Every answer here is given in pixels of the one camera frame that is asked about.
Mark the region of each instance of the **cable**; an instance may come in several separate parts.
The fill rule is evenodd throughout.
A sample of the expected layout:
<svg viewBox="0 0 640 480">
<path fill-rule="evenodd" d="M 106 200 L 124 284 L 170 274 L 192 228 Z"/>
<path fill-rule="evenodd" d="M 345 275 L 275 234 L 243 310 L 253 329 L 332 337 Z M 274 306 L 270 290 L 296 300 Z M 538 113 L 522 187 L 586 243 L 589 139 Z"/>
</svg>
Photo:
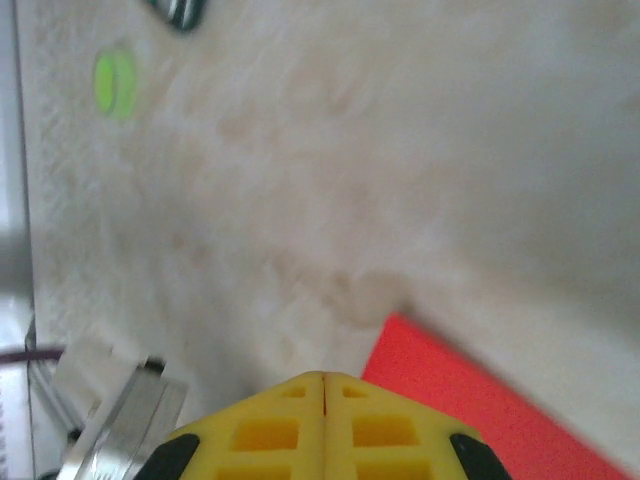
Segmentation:
<svg viewBox="0 0 640 480">
<path fill-rule="evenodd" d="M 45 348 L 39 350 L 5 350 L 0 351 L 0 365 L 12 363 L 41 362 L 51 360 L 57 362 L 62 356 L 62 348 Z"/>
</svg>

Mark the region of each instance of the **red card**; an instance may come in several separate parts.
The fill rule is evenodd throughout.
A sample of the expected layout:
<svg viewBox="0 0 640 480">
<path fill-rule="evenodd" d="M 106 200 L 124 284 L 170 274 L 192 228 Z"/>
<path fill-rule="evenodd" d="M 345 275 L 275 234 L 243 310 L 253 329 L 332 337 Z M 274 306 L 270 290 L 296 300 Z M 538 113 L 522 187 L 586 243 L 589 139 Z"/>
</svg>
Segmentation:
<svg viewBox="0 0 640 480">
<path fill-rule="evenodd" d="M 480 431 L 514 480 L 630 480 L 438 336 L 391 315 L 362 377 Z"/>
</svg>

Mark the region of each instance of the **yellow plastic object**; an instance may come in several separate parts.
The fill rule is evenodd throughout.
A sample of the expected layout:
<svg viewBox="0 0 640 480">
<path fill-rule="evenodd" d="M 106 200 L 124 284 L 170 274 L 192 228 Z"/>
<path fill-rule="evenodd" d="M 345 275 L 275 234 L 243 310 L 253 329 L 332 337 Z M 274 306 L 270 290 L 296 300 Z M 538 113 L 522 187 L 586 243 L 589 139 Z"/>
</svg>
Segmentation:
<svg viewBox="0 0 640 480">
<path fill-rule="evenodd" d="M 180 480 L 467 480 L 449 436 L 478 432 L 340 373 L 311 372 L 177 430 Z"/>
<path fill-rule="evenodd" d="M 133 54 L 113 47 L 98 54 L 93 70 L 93 92 L 102 113 L 125 119 L 133 113 L 136 96 Z"/>
</svg>

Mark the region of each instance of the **yellow robot part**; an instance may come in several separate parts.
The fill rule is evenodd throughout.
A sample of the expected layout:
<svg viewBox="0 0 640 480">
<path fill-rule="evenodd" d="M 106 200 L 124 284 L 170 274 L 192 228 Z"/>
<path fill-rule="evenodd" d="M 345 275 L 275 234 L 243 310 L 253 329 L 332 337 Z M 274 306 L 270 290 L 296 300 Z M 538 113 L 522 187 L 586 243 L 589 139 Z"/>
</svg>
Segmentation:
<svg viewBox="0 0 640 480">
<path fill-rule="evenodd" d="M 473 428 L 357 378 L 310 372 L 177 430 L 136 480 L 475 478 L 509 476 Z"/>
</svg>

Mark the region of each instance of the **green circle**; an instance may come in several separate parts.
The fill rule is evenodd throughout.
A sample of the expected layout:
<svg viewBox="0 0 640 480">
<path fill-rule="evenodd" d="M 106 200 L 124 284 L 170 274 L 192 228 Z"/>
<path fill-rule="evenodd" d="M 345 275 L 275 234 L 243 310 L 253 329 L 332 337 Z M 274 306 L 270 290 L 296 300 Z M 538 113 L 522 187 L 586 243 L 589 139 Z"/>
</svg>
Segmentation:
<svg viewBox="0 0 640 480">
<path fill-rule="evenodd" d="M 94 68 L 93 90 L 102 113 L 122 119 L 130 117 L 136 97 L 133 55 L 124 48 L 101 52 Z"/>
</svg>

